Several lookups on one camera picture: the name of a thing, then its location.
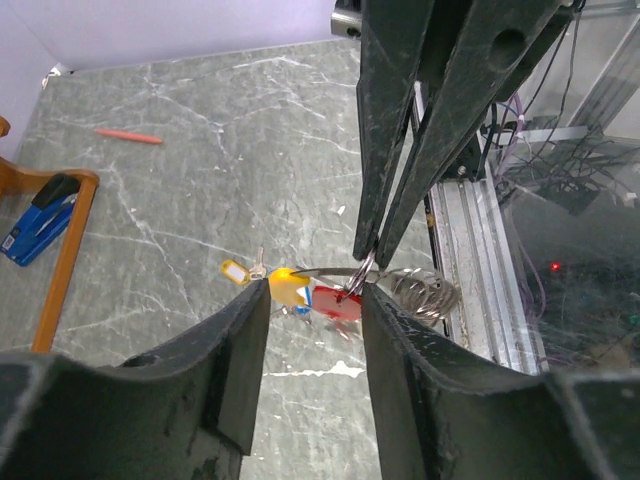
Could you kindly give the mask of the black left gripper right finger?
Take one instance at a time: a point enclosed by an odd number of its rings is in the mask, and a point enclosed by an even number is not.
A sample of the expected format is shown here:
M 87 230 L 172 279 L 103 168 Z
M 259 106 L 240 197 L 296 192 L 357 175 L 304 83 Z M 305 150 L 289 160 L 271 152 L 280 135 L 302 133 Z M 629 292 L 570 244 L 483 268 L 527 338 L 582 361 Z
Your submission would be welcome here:
M 367 377 L 386 479 L 635 479 L 637 370 L 527 375 L 362 296 Z

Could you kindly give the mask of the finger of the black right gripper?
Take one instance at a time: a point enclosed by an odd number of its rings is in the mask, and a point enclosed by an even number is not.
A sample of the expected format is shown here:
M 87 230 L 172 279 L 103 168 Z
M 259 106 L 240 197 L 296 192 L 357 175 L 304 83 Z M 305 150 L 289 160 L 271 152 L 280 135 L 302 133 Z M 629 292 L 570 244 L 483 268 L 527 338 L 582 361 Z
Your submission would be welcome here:
M 380 230 L 386 266 L 419 203 L 479 128 L 490 104 L 527 78 L 570 19 L 560 1 L 432 1 L 408 125 Z
M 362 190 L 353 257 L 382 249 L 380 230 L 402 150 L 434 3 L 364 1 L 356 88 Z

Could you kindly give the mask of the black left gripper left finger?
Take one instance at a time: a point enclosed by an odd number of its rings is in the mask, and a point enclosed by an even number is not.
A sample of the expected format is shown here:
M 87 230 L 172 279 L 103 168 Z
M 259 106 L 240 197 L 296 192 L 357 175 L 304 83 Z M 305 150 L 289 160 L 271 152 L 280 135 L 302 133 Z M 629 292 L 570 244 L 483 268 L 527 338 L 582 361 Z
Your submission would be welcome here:
M 5 479 L 236 479 L 251 452 L 271 298 L 223 309 L 116 367 L 1 358 Z

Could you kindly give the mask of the large keyring with keys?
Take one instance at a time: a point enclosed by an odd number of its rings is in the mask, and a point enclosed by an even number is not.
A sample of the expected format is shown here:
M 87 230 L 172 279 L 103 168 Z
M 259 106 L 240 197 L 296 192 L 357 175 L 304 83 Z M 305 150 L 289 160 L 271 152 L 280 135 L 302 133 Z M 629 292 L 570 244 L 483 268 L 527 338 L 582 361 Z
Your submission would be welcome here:
M 428 326 L 446 317 L 459 297 L 458 289 L 435 270 L 400 268 L 378 271 L 373 268 L 371 260 L 355 268 L 281 267 L 270 271 L 267 280 L 274 301 L 283 306 L 307 306 L 311 309 L 311 292 L 317 285 L 342 289 L 348 295 L 359 295 L 362 300 L 363 287 L 372 284 Z

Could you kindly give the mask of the red key tag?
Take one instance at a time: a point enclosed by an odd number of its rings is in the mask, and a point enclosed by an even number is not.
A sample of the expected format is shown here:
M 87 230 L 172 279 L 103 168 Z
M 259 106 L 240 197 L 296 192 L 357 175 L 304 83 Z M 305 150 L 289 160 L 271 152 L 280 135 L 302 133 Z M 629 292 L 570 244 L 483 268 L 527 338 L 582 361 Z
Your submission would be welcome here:
M 347 327 L 361 318 L 362 300 L 344 290 L 317 285 L 311 292 L 312 309 L 326 316 L 337 332 L 349 340 Z

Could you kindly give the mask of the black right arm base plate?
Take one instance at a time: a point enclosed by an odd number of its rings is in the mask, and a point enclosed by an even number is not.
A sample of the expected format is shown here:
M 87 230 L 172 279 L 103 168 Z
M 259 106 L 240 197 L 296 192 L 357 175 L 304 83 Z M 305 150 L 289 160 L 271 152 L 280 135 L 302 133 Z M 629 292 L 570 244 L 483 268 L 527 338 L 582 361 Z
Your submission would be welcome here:
M 498 108 L 490 106 L 490 125 L 482 124 L 466 146 L 443 174 L 443 180 L 469 180 L 476 182 L 486 177 L 486 162 L 491 144 L 498 130 Z

